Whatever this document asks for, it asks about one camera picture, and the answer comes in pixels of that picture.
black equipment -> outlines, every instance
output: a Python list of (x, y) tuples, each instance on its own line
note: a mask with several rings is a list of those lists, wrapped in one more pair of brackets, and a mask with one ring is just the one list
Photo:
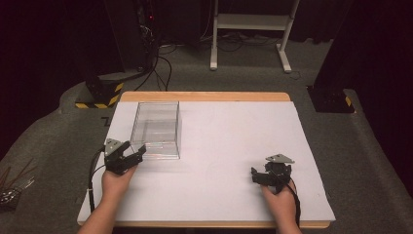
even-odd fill
[(252, 181), (261, 185), (276, 188), (272, 190), (274, 194), (278, 194), (286, 186), (292, 193), (295, 202), (295, 222), (300, 226), (301, 206), (297, 192), (294, 191), (288, 184), (291, 179), (291, 165), (285, 163), (294, 163), (290, 158), (277, 154), (266, 158), (269, 161), (264, 167), (267, 174), (258, 173), (256, 169), (251, 168)]
[(124, 156), (124, 151), (131, 146), (129, 141), (121, 143), (115, 139), (108, 139), (104, 152), (104, 164), (106, 170), (117, 175), (123, 175), (129, 168), (142, 162), (142, 156), (146, 152), (143, 144), (136, 153)]

gray carpet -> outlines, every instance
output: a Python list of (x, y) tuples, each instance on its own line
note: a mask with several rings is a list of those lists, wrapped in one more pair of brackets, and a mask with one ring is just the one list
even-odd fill
[[(234, 44), (220, 43), (225, 50)], [(209, 49), (165, 47), (172, 65), (170, 91), (286, 92), (294, 101), (307, 140), (319, 167), (329, 203), (337, 220), (322, 230), (304, 233), (413, 233), (413, 202), (375, 139), (354, 91), (346, 90), (357, 113), (316, 113), (307, 94), (330, 44), (289, 42), (293, 72), (285, 74), (274, 44), (243, 46), (218, 52), (218, 70), (209, 70)], [(159, 60), (166, 80), (168, 65)], [(143, 78), (131, 80), (124, 91)], [(0, 162), (0, 175), (11, 168), (14, 177), (33, 158), (36, 181), (25, 189), (14, 212), (0, 214), (0, 233), (75, 233), (87, 188), (88, 169), (103, 144), (105, 117), (114, 109), (77, 109), (74, 101), (84, 84), (65, 92), (60, 107), (28, 128)], [(153, 74), (140, 90), (156, 91)], [(274, 230), (137, 229), (122, 233), (275, 233)]]

stand leg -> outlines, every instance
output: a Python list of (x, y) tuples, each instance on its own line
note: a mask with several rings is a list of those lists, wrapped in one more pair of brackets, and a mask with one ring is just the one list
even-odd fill
[(289, 33), (291, 32), (292, 24), (294, 23), (295, 13), (297, 12), (299, 3), (300, 3), (300, 0), (294, 1), (292, 5), (291, 13), (288, 18), (288, 22), (286, 23), (285, 32), (282, 36), (282, 43), (277, 44), (277, 52), (280, 55), (280, 59), (282, 61), (282, 68), (285, 73), (291, 72), (291, 66), (289, 65), (288, 58), (286, 57), (286, 54), (285, 54), (285, 46), (286, 46), (286, 42), (288, 41)]
[(210, 49), (210, 70), (216, 70), (218, 68), (218, 49), (216, 47), (216, 38), (218, 36), (218, 0), (215, 0), (214, 7), (212, 47)]

white paper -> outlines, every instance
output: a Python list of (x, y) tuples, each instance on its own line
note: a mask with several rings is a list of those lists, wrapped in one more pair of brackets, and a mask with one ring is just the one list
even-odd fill
[[(279, 153), (295, 161), (291, 177), (301, 220), (335, 220), (293, 102), (181, 101), (179, 106), (180, 159), (140, 163), (117, 221), (273, 220), (250, 169), (264, 173), (265, 158)], [(136, 108), (137, 102), (118, 103), (108, 138), (130, 140)], [(96, 205), (102, 173), (94, 175)], [(86, 195), (78, 221), (89, 215)]]

yellow black warning tape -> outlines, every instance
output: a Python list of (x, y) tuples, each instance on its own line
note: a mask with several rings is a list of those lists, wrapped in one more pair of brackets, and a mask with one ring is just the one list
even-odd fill
[(108, 97), (108, 101), (106, 102), (94, 102), (94, 101), (76, 101), (76, 107), (80, 109), (88, 109), (88, 108), (99, 108), (99, 109), (104, 109), (104, 108), (111, 108), (115, 105), (116, 101), (119, 98), (119, 95), (121, 93), (122, 87), (124, 86), (124, 83), (120, 83), (115, 87), (115, 90), (113, 94), (111, 94)]
[(351, 101), (350, 98), (347, 97), (347, 96), (346, 96), (346, 104), (347, 104), (348, 106), (352, 106), (352, 101)]

